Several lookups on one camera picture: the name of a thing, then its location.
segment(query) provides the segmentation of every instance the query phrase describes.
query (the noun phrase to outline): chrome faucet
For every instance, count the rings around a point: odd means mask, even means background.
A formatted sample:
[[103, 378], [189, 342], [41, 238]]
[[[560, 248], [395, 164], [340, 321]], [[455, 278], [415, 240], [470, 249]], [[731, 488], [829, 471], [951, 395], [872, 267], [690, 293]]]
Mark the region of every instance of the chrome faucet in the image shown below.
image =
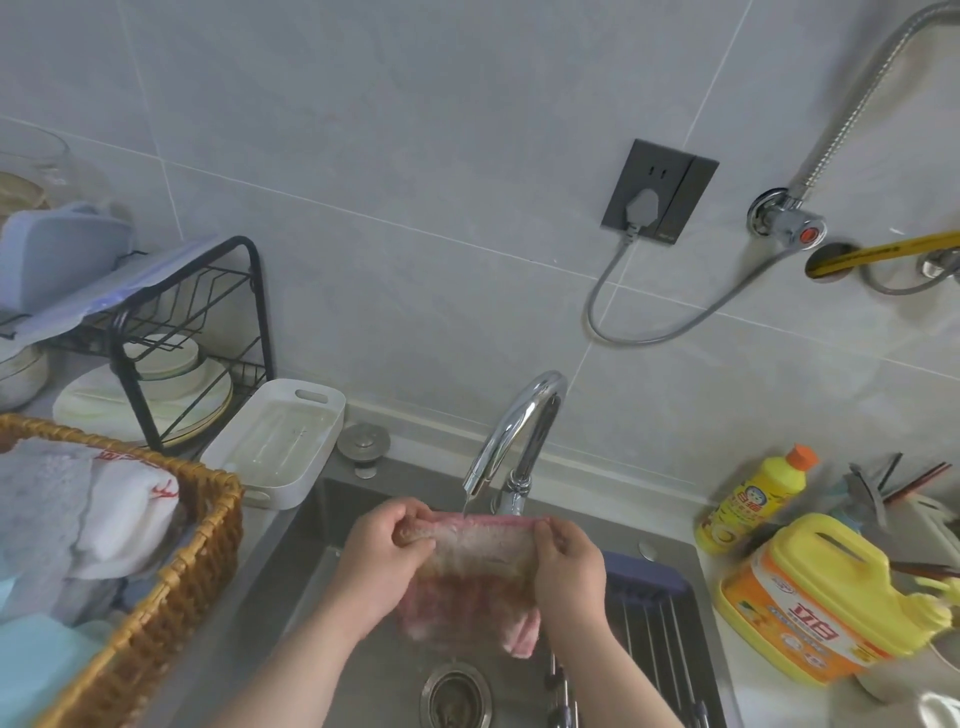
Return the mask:
[[530, 472], [534, 469], [543, 441], [550, 432], [550, 426], [557, 418], [560, 405], [566, 397], [566, 377], [560, 372], [544, 372], [524, 387], [500, 422], [493, 428], [487, 442], [480, 449], [473, 465], [464, 480], [467, 491], [467, 503], [483, 493], [496, 475], [500, 463], [510, 450], [516, 436], [535, 417], [533, 432], [527, 441], [520, 461], [510, 471], [503, 483], [503, 489], [494, 501], [495, 512], [502, 515], [519, 516], [523, 513], [523, 504], [530, 493]]

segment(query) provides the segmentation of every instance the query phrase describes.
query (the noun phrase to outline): blue cloth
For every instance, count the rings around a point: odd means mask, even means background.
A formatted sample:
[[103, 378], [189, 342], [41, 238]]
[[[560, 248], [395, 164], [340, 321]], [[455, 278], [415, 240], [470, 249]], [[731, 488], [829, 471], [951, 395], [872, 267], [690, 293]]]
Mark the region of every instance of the blue cloth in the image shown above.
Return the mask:
[[0, 728], [30, 725], [101, 647], [46, 615], [0, 624]]

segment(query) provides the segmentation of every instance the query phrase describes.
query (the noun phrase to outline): hand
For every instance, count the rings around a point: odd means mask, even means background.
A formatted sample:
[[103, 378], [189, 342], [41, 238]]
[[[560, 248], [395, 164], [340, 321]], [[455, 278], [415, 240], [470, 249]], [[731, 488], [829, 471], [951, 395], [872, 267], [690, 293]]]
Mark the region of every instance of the hand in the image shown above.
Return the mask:
[[606, 625], [603, 554], [576, 523], [548, 519], [534, 526], [534, 591], [551, 638], [583, 626]]
[[394, 498], [358, 519], [350, 530], [324, 593], [324, 607], [341, 615], [345, 629], [358, 642], [393, 611], [436, 546], [433, 539], [397, 546], [394, 528], [406, 516], [430, 514], [430, 508], [415, 498]]

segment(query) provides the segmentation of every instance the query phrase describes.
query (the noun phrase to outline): dish rack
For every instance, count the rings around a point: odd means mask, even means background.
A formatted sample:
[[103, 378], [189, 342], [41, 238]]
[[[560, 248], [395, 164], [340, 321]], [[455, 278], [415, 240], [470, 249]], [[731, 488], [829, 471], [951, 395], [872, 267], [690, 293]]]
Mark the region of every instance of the dish rack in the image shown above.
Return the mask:
[[[243, 257], [243, 251], [247, 254], [246, 265], [236, 262]], [[136, 255], [146, 254], [134, 251], [117, 264], [123, 265], [125, 258]], [[207, 342], [211, 334], [215, 335], [216, 327], [209, 324], [218, 316], [226, 315], [230, 306], [231, 312], [236, 311], [244, 303], [242, 294], [248, 288], [252, 292], [256, 335], [239, 349], [230, 347], [230, 355], [214, 351], [219, 347]], [[12, 339], [14, 324], [23, 318], [23, 315], [4, 318], [0, 312], [0, 336]], [[228, 320], [222, 318], [220, 323]], [[224, 370], [161, 432], [140, 386], [136, 362], [157, 349], [178, 349], [180, 346], [175, 343], [178, 335], [196, 338], [204, 354], [222, 364]], [[143, 346], [136, 356], [124, 351], [124, 345], [130, 342]], [[112, 309], [86, 317], [79, 326], [47, 343], [56, 349], [109, 359], [110, 369], [120, 380], [147, 447], [187, 460], [197, 457], [257, 387], [276, 378], [260, 255], [253, 242], [242, 235], [225, 240], [184, 264], [163, 282], [136, 291]], [[186, 442], [165, 445], [164, 441], [183, 418], [224, 376], [233, 380], [233, 397], [218, 421]]]
[[[688, 660], [681, 625], [700, 627], [693, 590], [671, 594], [642, 588], [641, 599], [608, 592], [607, 620], [617, 641], [646, 674], [684, 728], [724, 728], [723, 706], [716, 694], [710, 665]], [[563, 667], [550, 655], [546, 686], [550, 694], [548, 724], [557, 728], [581, 725], [576, 692]]]

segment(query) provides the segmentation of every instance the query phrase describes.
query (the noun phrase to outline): faucet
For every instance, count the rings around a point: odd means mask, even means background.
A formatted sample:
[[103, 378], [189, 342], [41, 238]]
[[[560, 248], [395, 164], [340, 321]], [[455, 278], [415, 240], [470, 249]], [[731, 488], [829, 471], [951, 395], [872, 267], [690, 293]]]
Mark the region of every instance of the faucet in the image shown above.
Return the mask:
[[504, 480], [492, 509], [501, 515], [519, 516], [530, 494], [530, 472], [534, 469], [543, 441], [557, 418], [566, 397], [566, 377], [560, 372], [544, 372], [520, 392], [500, 422], [493, 428], [464, 479], [467, 503], [483, 493], [496, 475], [500, 463], [516, 436], [535, 417], [533, 432], [527, 440], [520, 461]]
[[773, 237], [786, 248], [808, 250], [827, 236], [824, 219], [802, 210], [814, 185], [856, 126], [894, 61], [917, 34], [938, 25], [960, 25], [960, 1], [934, 3], [915, 12], [887, 38], [850, 91], [847, 102], [807, 158], [789, 187], [767, 190], [747, 213], [747, 228], [761, 237]]

